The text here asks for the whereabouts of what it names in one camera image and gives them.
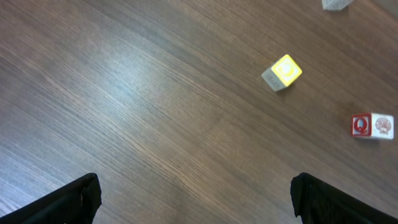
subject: yellow block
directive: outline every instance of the yellow block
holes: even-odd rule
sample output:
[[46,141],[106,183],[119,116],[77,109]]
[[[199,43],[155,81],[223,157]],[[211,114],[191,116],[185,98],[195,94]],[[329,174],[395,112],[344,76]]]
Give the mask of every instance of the yellow block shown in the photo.
[[303,73],[289,55],[283,56],[271,69],[285,86],[292,84]]

